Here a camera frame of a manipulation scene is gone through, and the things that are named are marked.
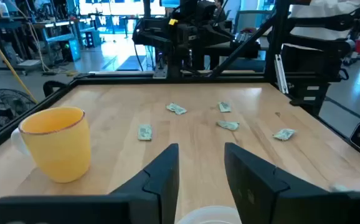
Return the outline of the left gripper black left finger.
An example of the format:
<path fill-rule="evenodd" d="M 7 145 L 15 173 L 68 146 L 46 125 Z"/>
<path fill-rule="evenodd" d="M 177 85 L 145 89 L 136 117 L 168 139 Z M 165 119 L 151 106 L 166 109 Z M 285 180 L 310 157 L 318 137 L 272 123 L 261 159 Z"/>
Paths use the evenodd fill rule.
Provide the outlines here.
<path fill-rule="evenodd" d="M 179 192 L 179 146 L 170 144 L 110 193 L 119 224 L 174 224 Z"/>

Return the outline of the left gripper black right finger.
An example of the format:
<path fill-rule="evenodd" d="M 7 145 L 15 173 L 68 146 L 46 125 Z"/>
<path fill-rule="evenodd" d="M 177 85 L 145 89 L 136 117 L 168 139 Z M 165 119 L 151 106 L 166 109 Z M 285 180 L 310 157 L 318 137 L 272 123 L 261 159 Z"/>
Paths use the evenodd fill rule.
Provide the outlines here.
<path fill-rule="evenodd" d="M 224 163 L 242 223 L 309 224 L 318 199 L 329 194 L 231 142 Z"/>

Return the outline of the person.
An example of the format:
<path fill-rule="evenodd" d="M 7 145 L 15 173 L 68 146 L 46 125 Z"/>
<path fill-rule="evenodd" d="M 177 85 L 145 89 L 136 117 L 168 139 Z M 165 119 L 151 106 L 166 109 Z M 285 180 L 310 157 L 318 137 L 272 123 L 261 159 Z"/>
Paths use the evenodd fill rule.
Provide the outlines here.
<path fill-rule="evenodd" d="M 222 22 L 226 20 L 226 15 L 224 12 L 224 0 L 214 0 L 216 5 L 216 10 L 214 12 L 214 19 L 216 22 Z"/>

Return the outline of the clear plastic round container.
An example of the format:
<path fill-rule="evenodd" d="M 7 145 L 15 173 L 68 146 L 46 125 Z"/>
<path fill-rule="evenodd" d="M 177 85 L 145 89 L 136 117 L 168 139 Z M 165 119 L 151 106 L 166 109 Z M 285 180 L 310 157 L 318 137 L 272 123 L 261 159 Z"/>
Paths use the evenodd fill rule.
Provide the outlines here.
<path fill-rule="evenodd" d="M 207 206 L 195 209 L 176 224 L 242 224 L 238 211 L 232 207 Z"/>

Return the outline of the white aluminium bars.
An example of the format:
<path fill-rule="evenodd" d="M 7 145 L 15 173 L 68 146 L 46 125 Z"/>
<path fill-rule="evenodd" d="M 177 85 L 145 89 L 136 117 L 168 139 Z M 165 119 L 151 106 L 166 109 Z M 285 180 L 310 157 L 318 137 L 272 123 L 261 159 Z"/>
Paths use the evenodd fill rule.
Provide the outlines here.
<path fill-rule="evenodd" d="M 281 55 L 279 55 L 279 54 L 275 55 L 274 65 L 275 65 L 275 72 L 276 72 L 276 76 L 277 76 L 277 85 L 278 85 L 279 90 L 283 94 L 289 94 Z"/>

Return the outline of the yellow ceramic mug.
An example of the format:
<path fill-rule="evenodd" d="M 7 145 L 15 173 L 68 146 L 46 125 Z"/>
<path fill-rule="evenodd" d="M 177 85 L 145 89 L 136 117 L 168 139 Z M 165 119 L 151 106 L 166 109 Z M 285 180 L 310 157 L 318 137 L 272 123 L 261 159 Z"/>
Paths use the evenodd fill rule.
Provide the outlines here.
<path fill-rule="evenodd" d="M 11 133 L 11 142 L 54 182 L 77 180 L 91 164 L 90 128 L 80 108 L 63 106 L 34 113 Z"/>

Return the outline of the black equipment cart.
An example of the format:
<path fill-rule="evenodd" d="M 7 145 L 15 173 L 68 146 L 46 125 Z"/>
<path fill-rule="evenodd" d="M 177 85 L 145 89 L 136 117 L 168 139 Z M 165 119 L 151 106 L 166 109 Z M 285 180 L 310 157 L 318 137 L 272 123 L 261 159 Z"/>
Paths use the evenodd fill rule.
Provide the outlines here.
<path fill-rule="evenodd" d="M 309 114 L 317 116 L 331 82 L 347 80 L 348 74 L 342 77 L 339 72 L 341 59 L 320 50 L 308 50 L 284 45 L 282 62 L 286 73 L 307 75 L 314 80 L 298 80 L 289 83 L 290 104 L 300 106 Z"/>

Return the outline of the blue workbench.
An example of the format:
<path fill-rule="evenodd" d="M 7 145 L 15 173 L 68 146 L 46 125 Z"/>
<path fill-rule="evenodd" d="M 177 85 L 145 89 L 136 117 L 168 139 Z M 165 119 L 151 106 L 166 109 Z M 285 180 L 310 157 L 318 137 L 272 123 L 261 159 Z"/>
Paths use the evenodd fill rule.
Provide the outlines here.
<path fill-rule="evenodd" d="M 96 22 L 93 18 L 75 18 L 58 22 L 38 22 L 33 24 L 35 29 L 41 31 L 42 41 L 45 44 L 49 62 L 53 62 L 53 50 L 51 45 L 66 41 L 77 40 L 78 46 L 83 49 L 82 34 L 96 29 Z"/>

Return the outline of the black floor fan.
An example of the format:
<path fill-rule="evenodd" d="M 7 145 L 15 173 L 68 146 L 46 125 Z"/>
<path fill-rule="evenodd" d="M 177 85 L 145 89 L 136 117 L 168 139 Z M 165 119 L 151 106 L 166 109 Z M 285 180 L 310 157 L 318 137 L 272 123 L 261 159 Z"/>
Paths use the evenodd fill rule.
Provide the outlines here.
<path fill-rule="evenodd" d="M 27 93 L 7 88 L 0 89 L 0 129 L 35 105 L 36 103 Z"/>

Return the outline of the white bottle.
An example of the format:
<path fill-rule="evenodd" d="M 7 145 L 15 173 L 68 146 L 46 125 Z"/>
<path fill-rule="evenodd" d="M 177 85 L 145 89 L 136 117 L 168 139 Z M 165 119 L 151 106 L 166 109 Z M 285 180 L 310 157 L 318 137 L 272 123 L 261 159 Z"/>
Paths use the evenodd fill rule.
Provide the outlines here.
<path fill-rule="evenodd" d="M 0 16 L 1 17 L 9 17 L 9 10 L 4 2 L 0 0 Z"/>

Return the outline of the black metal table frame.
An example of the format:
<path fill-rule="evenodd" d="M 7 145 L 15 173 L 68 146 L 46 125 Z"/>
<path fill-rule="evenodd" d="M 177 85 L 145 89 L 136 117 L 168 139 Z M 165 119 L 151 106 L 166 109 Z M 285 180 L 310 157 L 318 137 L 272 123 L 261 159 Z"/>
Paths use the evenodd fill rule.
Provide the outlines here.
<path fill-rule="evenodd" d="M 306 37 L 291 36 L 289 33 L 294 27 L 325 27 L 328 29 L 350 29 L 360 21 L 360 8 L 345 15 L 333 17 L 315 18 L 286 18 L 285 13 L 292 4 L 306 4 L 307 0 L 278 0 L 272 15 L 260 26 L 260 28 L 249 39 L 237 48 L 222 64 L 216 66 L 211 72 L 193 73 L 181 72 L 180 77 L 155 78 L 151 72 L 106 72 L 80 74 L 70 83 L 64 84 L 57 81 L 47 81 L 43 85 L 45 99 L 36 104 L 33 108 L 18 116 L 10 123 L 0 129 L 0 145 L 9 139 L 11 133 L 18 127 L 19 123 L 26 117 L 44 110 L 78 85 L 133 85 L 133 84 L 190 84 L 190 83 L 271 83 L 277 85 L 274 59 L 279 54 L 280 44 L 289 42 L 291 44 L 303 45 L 315 49 L 335 50 L 340 56 L 344 56 L 353 50 L 350 42 L 345 40 L 323 41 L 308 39 Z M 247 73 L 241 70 L 228 71 L 227 67 L 252 46 L 269 28 L 273 29 L 270 38 L 269 49 L 266 54 L 265 70 L 260 73 Z M 298 73 L 286 73 L 287 85 L 298 80 L 311 80 L 314 78 Z"/>

